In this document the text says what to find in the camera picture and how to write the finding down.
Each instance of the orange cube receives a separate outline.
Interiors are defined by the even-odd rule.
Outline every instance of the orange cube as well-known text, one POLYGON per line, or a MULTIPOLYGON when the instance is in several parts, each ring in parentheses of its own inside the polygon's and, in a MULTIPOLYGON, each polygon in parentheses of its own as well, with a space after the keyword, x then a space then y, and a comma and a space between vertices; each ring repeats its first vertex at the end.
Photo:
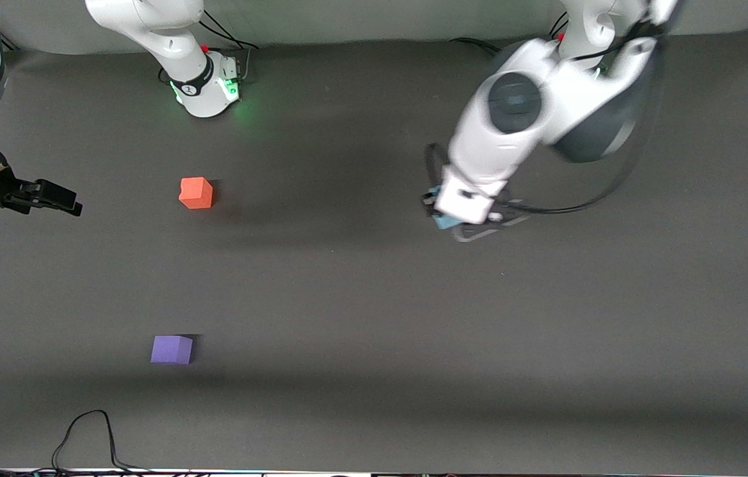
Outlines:
POLYGON ((180 182, 180 202, 189 209, 212 206, 212 184, 206 178, 184 178, 180 182))

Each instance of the green led light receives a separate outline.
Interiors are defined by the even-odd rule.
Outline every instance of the green led light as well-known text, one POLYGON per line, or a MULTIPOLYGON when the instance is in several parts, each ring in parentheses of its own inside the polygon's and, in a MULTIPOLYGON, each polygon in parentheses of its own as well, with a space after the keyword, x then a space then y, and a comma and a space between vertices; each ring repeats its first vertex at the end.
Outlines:
POLYGON ((238 100, 238 81, 236 79, 217 78, 217 83, 223 88, 226 99, 231 102, 238 100))
POLYGON ((170 88, 174 90, 174 94, 176 95, 176 102, 182 105, 182 97, 180 97, 180 92, 176 90, 176 87, 174 86, 174 82, 171 81, 169 84, 170 84, 170 88))

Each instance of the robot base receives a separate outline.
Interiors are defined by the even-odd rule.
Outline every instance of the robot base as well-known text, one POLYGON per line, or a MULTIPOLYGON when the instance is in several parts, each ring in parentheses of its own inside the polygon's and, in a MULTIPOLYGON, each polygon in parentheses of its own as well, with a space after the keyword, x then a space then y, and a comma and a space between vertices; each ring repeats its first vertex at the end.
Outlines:
POLYGON ((210 118, 221 114, 225 109, 239 99, 238 64, 235 58, 228 58, 219 52, 208 52, 206 56, 214 67, 212 78, 207 82, 200 94, 187 96, 171 83, 176 100, 186 107, 193 117, 210 118))

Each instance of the gray table surface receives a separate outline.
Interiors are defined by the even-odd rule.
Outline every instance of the gray table surface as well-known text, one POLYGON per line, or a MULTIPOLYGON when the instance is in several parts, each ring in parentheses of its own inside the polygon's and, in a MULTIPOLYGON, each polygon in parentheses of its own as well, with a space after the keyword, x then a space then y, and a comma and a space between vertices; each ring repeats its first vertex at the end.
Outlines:
MULTIPOLYGON (((0 211, 0 466, 102 407, 150 467, 748 474, 748 31, 669 46, 622 189, 473 244, 418 202, 473 46, 264 48, 210 120, 146 54, 23 58, 0 147, 85 213, 0 211), (150 365, 168 333, 201 335, 191 366, 150 365)), ((540 148, 513 190, 576 203, 632 148, 540 148)), ((64 465, 106 462, 83 423, 64 465)))

